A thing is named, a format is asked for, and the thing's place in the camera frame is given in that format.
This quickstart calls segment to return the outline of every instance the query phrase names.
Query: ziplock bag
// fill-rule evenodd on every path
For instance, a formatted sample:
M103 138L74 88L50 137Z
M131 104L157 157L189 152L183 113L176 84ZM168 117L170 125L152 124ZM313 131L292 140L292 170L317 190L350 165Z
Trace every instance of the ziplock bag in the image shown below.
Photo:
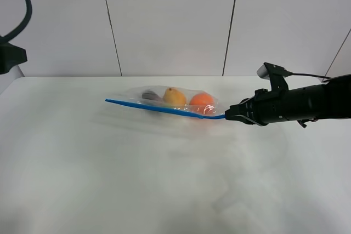
M201 90L168 86L138 87L105 101L133 108L201 119L225 118L226 110L212 95Z

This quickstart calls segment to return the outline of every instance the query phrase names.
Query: yellow pear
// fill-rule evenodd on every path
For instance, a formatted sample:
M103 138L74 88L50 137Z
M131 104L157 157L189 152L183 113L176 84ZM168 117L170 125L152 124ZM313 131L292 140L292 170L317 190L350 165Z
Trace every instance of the yellow pear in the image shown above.
M175 88L167 88L163 96L163 101L172 106L184 106L186 104L186 97Z

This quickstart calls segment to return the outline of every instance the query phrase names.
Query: table surface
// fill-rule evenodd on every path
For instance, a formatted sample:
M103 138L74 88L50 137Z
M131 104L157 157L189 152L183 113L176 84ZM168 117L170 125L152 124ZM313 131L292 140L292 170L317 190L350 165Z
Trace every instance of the table surface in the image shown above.
M0 95L0 233L350 233L351 121L258 127L104 101L144 85L227 105L269 88L258 77L17 79Z

